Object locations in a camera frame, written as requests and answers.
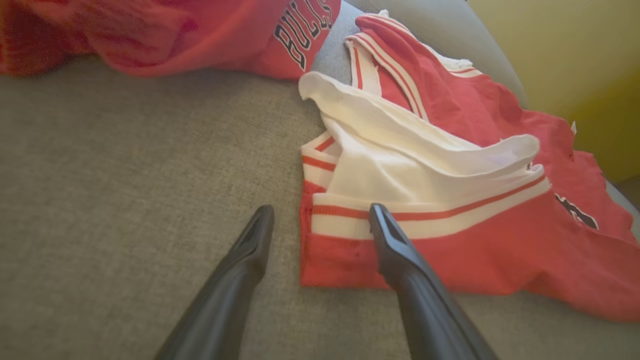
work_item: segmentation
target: gray upholstery fabric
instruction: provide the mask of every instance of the gray upholstery fabric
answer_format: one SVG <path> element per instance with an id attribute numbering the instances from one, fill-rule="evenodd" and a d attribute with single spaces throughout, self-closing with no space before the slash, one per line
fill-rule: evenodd
<path id="1" fill-rule="evenodd" d="M 474 66 L 509 88 L 527 107 L 527 96 L 513 66 L 476 13 L 464 0 L 347 0 L 365 12 L 389 10 L 425 44 Z"/>
<path id="2" fill-rule="evenodd" d="M 241 358 L 409 359 L 392 292 L 299 287 L 299 146 L 322 131 L 295 84 L 249 74 L 138 79 L 85 58 L 1 77 L 0 359 L 152 358 L 265 203 Z M 638 325 L 527 293 L 458 299 L 503 359 L 640 354 Z"/>

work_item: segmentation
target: yellow wall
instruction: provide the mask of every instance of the yellow wall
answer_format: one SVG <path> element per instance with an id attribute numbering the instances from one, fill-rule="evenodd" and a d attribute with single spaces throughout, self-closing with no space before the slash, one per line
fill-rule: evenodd
<path id="1" fill-rule="evenodd" d="M 532 110 L 576 120 L 612 181 L 640 175 L 640 0 L 469 0 Z"/>

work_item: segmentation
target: red garment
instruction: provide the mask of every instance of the red garment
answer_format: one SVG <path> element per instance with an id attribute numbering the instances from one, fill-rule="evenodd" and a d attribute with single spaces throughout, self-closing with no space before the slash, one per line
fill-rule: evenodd
<path id="1" fill-rule="evenodd" d="M 136 76 L 216 67 L 298 79 L 339 11 L 340 0 L 0 0 L 0 74 L 97 53 Z"/>
<path id="2" fill-rule="evenodd" d="M 367 14 L 356 23 L 362 32 L 348 37 L 353 86 L 482 147 L 521 134 L 540 141 L 533 163 L 543 165 L 548 191 L 461 231 L 412 238 L 447 287 L 489 295 L 527 290 L 592 315 L 640 322 L 640 246 L 630 231 L 633 219 L 606 192 L 593 156 L 573 150 L 566 121 L 522 110 L 505 86 L 470 63 L 447 62 L 393 19 Z M 331 99 L 349 106 L 341 96 Z M 340 147 L 329 134 L 323 136 L 303 147 L 301 284 L 387 287 L 373 242 L 362 238 L 367 209 L 350 206 L 357 201 L 345 194 L 339 194 L 340 204 L 322 197 L 340 166 Z M 455 229 L 456 215 L 514 194 L 439 213 L 394 212 L 385 205 L 403 229 L 428 234 L 430 220 L 424 219 L 451 219 Z M 356 230 L 358 236 L 349 235 Z"/>

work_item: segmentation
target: clothing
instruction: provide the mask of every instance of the clothing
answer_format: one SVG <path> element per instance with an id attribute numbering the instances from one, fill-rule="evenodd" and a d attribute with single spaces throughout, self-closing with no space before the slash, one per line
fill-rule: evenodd
<path id="1" fill-rule="evenodd" d="M 380 202 L 452 291 L 523 289 L 640 321 L 632 218 L 566 121 L 384 13 L 356 23 L 353 87 L 300 79 L 327 128 L 302 147 L 302 285 L 386 287 L 367 221 Z"/>
<path id="2" fill-rule="evenodd" d="M 339 0 L 4 0 L 0 74 L 96 53 L 136 76 L 216 67 L 298 79 L 339 11 Z"/>

